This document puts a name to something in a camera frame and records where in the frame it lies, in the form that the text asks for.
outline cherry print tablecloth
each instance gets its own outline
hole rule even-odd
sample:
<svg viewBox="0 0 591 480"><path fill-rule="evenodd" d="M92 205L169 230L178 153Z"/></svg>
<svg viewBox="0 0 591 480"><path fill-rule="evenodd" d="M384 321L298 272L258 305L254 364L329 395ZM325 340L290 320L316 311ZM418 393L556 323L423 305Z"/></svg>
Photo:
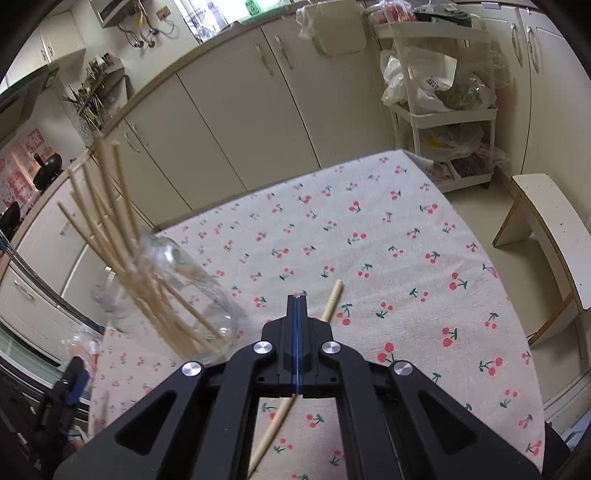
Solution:
<svg viewBox="0 0 591 480"><path fill-rule="evenodd" d="M341 278L336 340L370 361L410 360L541 469L543 408L517 315L474 234L404 152L308 174L164 234L248 314L238 346L285 315L289 294L306 295L309 315L319 317ZM107 331L91 434L179 367L156 350ZM255 444L280 401L261 400ZM299 398L254 478L345 479L334 400Z"/></svg>

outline drawer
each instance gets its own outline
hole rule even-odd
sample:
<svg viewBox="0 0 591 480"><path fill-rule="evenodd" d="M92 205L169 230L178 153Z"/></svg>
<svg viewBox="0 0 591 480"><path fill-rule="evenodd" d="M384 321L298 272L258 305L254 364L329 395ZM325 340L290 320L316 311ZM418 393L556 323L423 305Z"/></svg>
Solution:
<svg viewBox="0 0 591 480"><path fill-rule="evenodd" d="M60 358L60 342L78 323L60 312L8 268L0 284L0 317L18 336L41 350Z"/></svg>

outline plastic bag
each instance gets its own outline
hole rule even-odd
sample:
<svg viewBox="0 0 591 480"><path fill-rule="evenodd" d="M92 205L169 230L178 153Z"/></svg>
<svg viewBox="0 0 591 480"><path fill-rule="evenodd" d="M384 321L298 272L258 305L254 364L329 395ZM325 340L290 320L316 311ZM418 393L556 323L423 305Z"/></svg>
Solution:
<svg viewBox="0 0 591 480"><path fill-rule="evenodd" d="M90 391L101 350L102 336L82 325L78 328L78 330L72 332L71 336L60 342L62 363L59 368L65 371L73 357L79 356L82 358L84 367L90 376L89 381L84 387L84 391Z"/></svg>
<svg viewBox="0 0 591 480"><path fill-rule="evenodd" d="M447 90L435 92L443 104L452 110L480 110L495 104L495 92L474 73L456 75Z"/></svg>
<svg viewBox="0 0 591 480"><path fill-rule="evenodd" d="M436 162L464 158L480 149L484 132L478 123L421 130L421 154Z"/></svg>
<svg viewBox="0 0 591 480"><path fill-rule="evenodd" d="M417 108L424 112L448 112L450 109L437 98L438 90L451 88L454 82L457 60L418 47L403 47L408 60L408 72L412 82L417 84L415 101ZM380 52L380 66L386 82L382 95L384 105L391 106L407 99L402 64L392 50Z"/></svg>

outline metal screw cap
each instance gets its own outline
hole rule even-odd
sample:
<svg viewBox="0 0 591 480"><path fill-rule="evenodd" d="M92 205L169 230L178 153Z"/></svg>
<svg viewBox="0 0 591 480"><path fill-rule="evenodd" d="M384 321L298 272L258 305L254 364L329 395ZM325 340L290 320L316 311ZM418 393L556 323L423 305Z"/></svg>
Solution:
<svg viewBox="0 0 591 480"><path fill-rule="evenodd" d="M273 350L273 344L266 340L261 340L260 342L255 343L253 348L256 353L263 355L264 353L269 353Z"/></svg>
<svg viewBox="0 0 591 480"><path fill-rule="evenodd" d="M183 375L186 375L187 377L194 377L195 375L199 375L202 369L203 367L201 364L197 362L187 362L183 365L181 371L183 372Z"/></svg>
<svg viewBox="0 0 591 480"><path fill-rule="evenodd" d="M403 377L405 377L406 375L410 375L411 373L413 373L413 366L408 362L401 360L394 364L394 372L397 375L402 375Z"/></svg>
<svg viewBox="0 0 591 480"><path fill-rule="evenodd" d="M334 355L340 352L340 343L329 340L322 344L322 351L328 355Z"/></svg>

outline range hood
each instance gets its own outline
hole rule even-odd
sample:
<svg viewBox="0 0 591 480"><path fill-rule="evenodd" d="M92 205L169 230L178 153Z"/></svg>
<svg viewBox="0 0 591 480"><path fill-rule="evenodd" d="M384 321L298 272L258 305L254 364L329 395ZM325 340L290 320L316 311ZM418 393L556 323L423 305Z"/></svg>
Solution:
<svg viewBox="0 0 591 480"><path fill-rule="evenodd" d="M47 65L35 70L0 94L0 150L29 119L50 71Z"/></svg>

